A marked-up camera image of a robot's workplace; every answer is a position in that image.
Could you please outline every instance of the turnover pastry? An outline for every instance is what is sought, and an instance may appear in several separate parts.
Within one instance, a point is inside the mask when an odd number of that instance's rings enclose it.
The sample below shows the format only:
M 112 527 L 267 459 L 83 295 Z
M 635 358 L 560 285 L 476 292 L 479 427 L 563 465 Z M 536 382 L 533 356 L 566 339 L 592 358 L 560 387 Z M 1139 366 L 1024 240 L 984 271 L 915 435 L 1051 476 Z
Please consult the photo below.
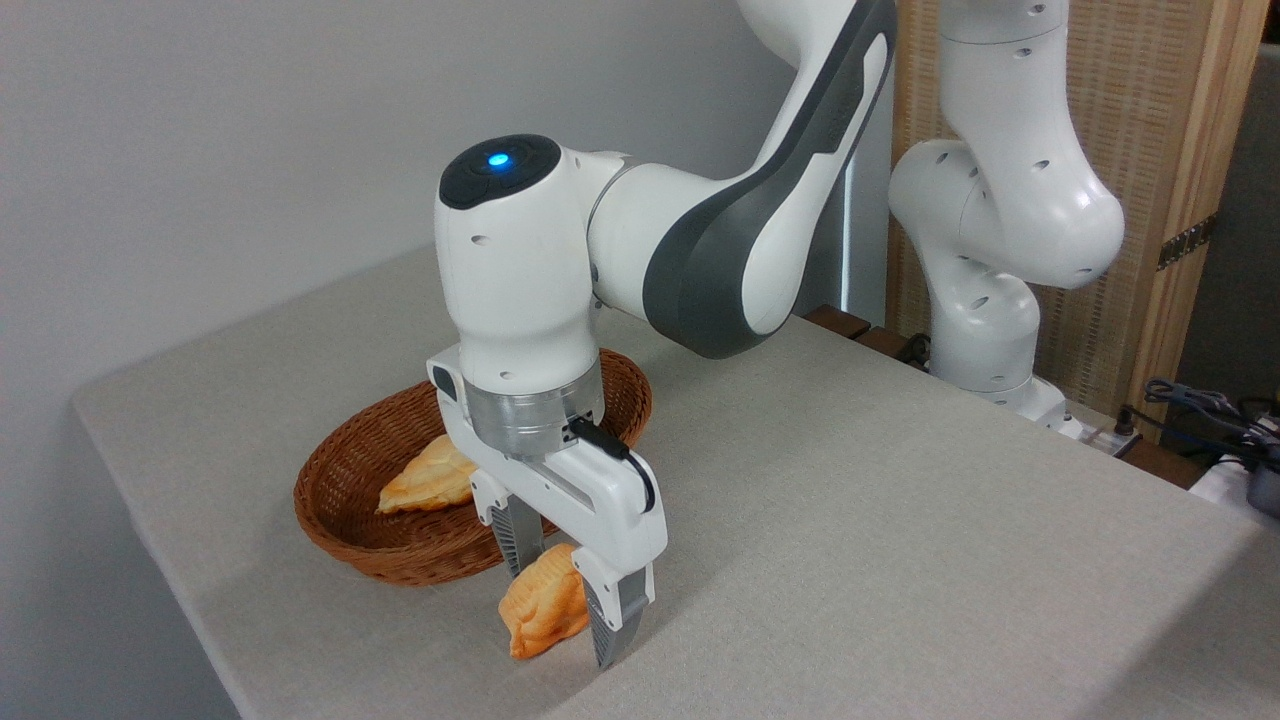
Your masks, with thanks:
M 442 510 L 471 502 L 470 478 L 475 470 L 475 462 L 453 447 L 449 436 L 440 436 L 387 483 L 379 495 L 376 512 Z
M 582 575 L 573 568 L 573 546 L 557 544 L 511 583 L 498 615 L 511 630 L 511 656 L 527 660 L 586 628 Z

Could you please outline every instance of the brown wicker basket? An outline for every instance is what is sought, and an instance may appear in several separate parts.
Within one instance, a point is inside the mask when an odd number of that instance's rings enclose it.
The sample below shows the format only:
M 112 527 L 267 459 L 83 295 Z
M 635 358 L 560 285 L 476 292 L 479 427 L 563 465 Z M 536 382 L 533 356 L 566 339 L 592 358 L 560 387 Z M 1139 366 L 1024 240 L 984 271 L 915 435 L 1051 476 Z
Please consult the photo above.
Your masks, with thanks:
M 627 445 L 653 410 L 649 380 L 626 356 L 600 351 L 602 427 Z M 444 423 L 435 387 L 419 383 L 361 410 L 311 454 L 293 487 L 298 524 L 325 552 L 397 585 L 430 585 L 474 575 L 502 561 L 489 528 L 470 503 L 435 512 L 375 515 L 378 495 L 436 437 Z M 554 525 L 544 521 L 549 534 Z

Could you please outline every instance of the white wall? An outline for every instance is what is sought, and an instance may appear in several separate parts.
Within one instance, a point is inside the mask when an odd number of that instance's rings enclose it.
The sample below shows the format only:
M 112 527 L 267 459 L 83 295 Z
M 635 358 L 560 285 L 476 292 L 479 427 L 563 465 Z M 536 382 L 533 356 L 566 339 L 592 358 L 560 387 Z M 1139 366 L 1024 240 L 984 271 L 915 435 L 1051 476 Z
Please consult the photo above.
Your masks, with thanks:
M 0 717 L 232 712 L 77 387 L 421 245 L 471 142 L 722 177 L 788 83 L 731 0 L 0 4 Z

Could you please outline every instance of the silver flange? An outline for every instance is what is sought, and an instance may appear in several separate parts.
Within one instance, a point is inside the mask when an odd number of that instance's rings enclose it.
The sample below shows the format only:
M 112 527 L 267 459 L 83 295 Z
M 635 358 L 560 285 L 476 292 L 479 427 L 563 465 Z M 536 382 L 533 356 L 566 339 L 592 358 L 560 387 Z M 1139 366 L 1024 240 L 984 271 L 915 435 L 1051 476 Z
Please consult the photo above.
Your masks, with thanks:
M 497 395 L 466 383 L 467 413 L 476 436 L 517 460 L 540 459 L 577 442 L 568 420 L 604 418 L 600 361 L 573 382 L 534 395 Z

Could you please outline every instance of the black cap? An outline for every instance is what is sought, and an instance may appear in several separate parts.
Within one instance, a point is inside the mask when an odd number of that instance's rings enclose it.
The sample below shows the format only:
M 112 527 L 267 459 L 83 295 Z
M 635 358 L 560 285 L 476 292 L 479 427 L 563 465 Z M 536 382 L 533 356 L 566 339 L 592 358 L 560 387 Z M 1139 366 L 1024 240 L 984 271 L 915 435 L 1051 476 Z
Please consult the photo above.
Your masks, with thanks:
M 508 135 L 472 145 L 440 177 L 440 202 L 456 210 L 515 195 L 559 164 L 561 149 L 540 135 Z

